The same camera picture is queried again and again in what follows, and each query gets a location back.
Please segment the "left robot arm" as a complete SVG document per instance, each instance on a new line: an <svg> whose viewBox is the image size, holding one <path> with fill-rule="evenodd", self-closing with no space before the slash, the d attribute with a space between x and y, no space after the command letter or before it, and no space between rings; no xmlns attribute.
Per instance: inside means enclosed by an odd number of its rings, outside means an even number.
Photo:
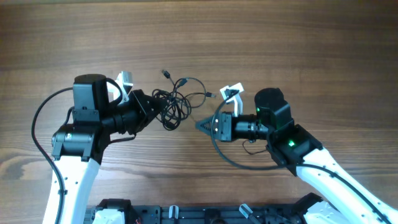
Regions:
<svg viewBox="0 0 398 224"><path fill-rule="evenodd" d="M55 166L44 223L83 223L93 182L104 150L114 133L133 140L165 108L166 101L133 90L111 101L108 85L122 87L104 75L75 78L72 90L73 122L63 124L52 137Z"/></svg>

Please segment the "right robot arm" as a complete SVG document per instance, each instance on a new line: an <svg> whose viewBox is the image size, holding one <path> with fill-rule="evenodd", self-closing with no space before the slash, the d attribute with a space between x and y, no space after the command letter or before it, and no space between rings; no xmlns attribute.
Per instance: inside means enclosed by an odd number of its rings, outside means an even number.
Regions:
<svg viewBox="0 0 398 224"><path fill-rule="evenodd" d="M350 176L323 144L295 124L290 105L278 88L265 88L254 97L255 114L243 114L241 90L221 90L222 104L233 103L232 113L215 113L196 122L198 130L210 136L217 153L226 162L245 170L288 169L311 185L318 195L309 194L295 204L292 216L300 223L397 223L397 210L375 197ZM219 149L217 142L245 139L265 140L266 151L274 166L255 167L239 164Z"/></svg>

